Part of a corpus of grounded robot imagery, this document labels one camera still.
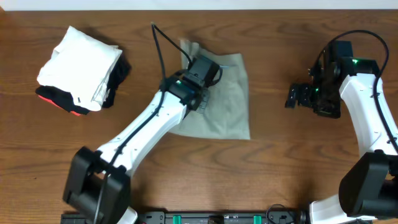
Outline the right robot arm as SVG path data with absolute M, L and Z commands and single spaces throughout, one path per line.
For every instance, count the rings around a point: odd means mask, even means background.
M 397 218 L 397 126 L 375 60 L 328 58 L 310 71 L 311 83 L 293 83 L 285 107 L 305 106 L 339 118 L 344 103 L 354 126 L 359 161 L 338 193 L 310 204 L 310 223 L 349 223 Z

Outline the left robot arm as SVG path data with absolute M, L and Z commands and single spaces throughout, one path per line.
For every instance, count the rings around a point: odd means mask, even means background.
M 78 211 L 80 223 L 135 223 L 131 177 L 159 140 L 207 97 L 204 84 L 167 78 L 146 109 L 115 138 L 95 151 L 78 150 L 63 200 Z

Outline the khaki grey shorts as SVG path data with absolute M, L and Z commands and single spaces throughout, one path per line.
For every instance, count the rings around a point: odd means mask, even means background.
M 191 111 L 169 132 L 205 139 L 250 139 L 248 74 L 240 53 L 217 55 L 197 42 L 180 41 L 190 57 L 205 56 L 221 65 L 223 76 L 209 87 L 209 98 L 202 110 Z

